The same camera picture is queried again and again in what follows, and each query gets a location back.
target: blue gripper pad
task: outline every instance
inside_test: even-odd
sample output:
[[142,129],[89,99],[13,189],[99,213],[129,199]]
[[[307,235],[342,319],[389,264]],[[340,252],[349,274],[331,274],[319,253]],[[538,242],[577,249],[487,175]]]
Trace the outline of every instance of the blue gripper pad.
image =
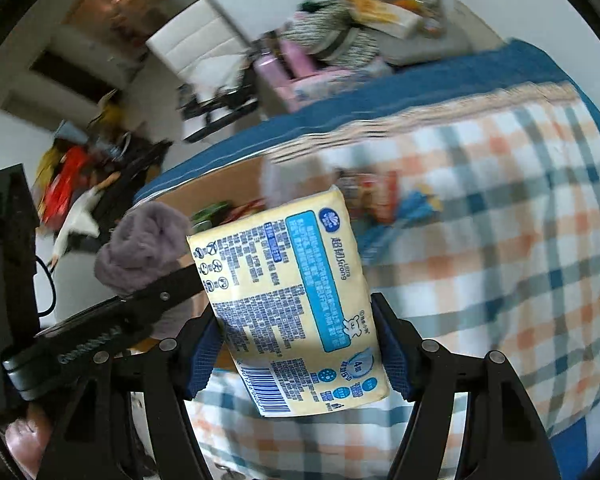
[[387,377],[389,377],[392,388],[402,394],[402,398],[406,400],[414,393],[413,388],[407,380],[407,357],[400,348],[381,310],[373,302],[371,303],[371,310],[374,315],[376,330],[378,331],[378,342],[380,343],[384,371],[386,371]]
[[191,377],[187,391],[193,398],[200,390],[206,388],[211,372],[222,347],[222,336],[218,330],[218,323],[212,319],[205,328],[200,342],[191,357]]

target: plaid fabric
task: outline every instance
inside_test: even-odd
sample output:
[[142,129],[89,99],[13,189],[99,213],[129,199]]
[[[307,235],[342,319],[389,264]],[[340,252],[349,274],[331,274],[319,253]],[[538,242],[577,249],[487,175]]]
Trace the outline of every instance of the plaid fabric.
[[[406,230],[372,290],[452,352],[503,351],[549,435],[600,400],[600,133],[570,84],[527,84],[355,121],[267,152],[300,186],[315,168],[397,170],[427,184],[441,221]],[[459,456],[456,399],[443,462]],[[341,413],[259,417],[240,379],[215,372],[188,406],[214,462],[252,478],[385,478],[410,414],[392,394]]]

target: white cartoon character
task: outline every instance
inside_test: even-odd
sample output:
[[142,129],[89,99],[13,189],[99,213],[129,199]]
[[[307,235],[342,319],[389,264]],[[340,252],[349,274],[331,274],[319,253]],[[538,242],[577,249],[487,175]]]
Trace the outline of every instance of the white cartoon character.
[[350,338],[362,334],[362,329],[360,328],[360,316],[355,315],[351,319],[345,319],[342,324],[344,325],[344,333]]

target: yellow tissue package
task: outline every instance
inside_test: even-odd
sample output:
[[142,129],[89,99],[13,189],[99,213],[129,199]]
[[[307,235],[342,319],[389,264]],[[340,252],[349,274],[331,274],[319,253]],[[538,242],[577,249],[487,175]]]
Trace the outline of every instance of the yellow tissue package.
[[337,188],[197,233],[189,245],[261,415],[317,415],[387,396]]

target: chair backrest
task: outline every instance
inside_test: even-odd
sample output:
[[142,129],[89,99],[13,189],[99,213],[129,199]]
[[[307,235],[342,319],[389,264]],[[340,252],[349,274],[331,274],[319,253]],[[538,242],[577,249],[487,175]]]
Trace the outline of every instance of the chair backrest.
[[183,10],[146,42],[151,51],[180,79],[189,81],[200,60],[239,54],[247,45],[209,0]]

